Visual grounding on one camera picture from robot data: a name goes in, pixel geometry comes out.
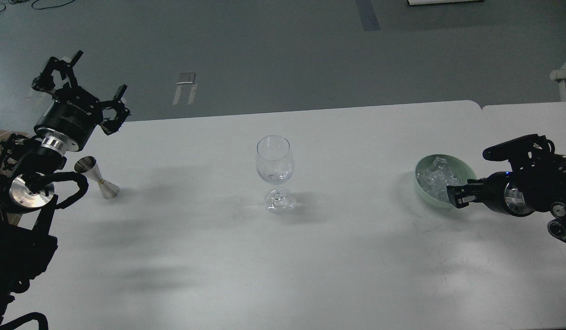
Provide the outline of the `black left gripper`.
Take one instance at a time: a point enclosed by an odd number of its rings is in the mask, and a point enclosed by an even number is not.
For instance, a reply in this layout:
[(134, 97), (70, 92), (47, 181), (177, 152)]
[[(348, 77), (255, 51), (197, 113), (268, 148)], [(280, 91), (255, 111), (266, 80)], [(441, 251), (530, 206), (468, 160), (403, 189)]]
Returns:
[[(126, 84), (116, 90), (111, 100), (104, 102), (79, 86), (73, 68), (82, 55), (83, 51), (78, 50), (68, 61), (50, 57), (44, 69), (32, 81), (32, 90), (49, 94), (54, 99), (37, 121), (34, 132), (42, 137), (47, 133), (63, 134), (71, 141), (71, 152), (84, 149), (96, 125), (99, 124), (104, 134), (109, 136), (117, 133), (131, 115), (123, 101), (128, 89)], [(59, 73), (61, 81), (67, 81), (61, 88), (56, 88), (55, 72)], [(110, 110), (115, 115), (103, 119), (104, 112)]]

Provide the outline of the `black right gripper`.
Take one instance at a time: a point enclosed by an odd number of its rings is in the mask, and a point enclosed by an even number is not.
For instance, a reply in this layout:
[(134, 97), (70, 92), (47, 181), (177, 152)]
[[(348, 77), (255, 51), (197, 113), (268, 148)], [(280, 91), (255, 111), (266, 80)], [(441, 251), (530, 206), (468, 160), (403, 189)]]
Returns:
[(485, 178), (469, 178), (466, 184), (448, 185), (446, 191), (450, 204), (457, 209), (483, 203), (491, 211), (514, 217), (526, 217), (535, 212), (509, 171), (496, 172)]

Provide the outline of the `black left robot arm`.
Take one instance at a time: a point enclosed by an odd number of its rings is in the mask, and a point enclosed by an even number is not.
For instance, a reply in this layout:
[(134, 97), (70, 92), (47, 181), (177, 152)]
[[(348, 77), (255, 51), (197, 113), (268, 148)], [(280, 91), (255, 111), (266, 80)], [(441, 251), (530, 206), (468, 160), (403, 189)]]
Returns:
[(4, 315), (54, 257), (58, 244), (50, 228), (55, 211), (88, 192), (83, 172), (64, 171), (66, 154), (82, 151), (96, 127), (107, 135), (116, 133), (131, 114), (123, 102), (125, 84), (105, 101), (80, 86), (74, 68), (82, 55), (77, 51), (70, 59), (49, 58), (33, 80), (33, 90), (52, 98), (33, 136), (0, 136), (0, 330), (15, 330), (31, 321), (40, 330), (48, 329), (42, 313), (10, 322), (4, 322)]

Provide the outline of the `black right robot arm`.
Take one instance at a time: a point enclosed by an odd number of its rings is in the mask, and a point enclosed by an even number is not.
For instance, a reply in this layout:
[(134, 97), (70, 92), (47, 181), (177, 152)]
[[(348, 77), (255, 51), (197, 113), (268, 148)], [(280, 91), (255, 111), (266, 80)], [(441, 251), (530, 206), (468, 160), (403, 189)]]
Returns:
[(555, 152), (554, 143), (544, 135), (527, 134), (484, 149), (483, 158), (507, 161), (511, 170), (447, 186), (450, 204), (461, 209), (480, 203), (514, 217), (550, 213), (549, 234), (566, 243), (566, 156)]

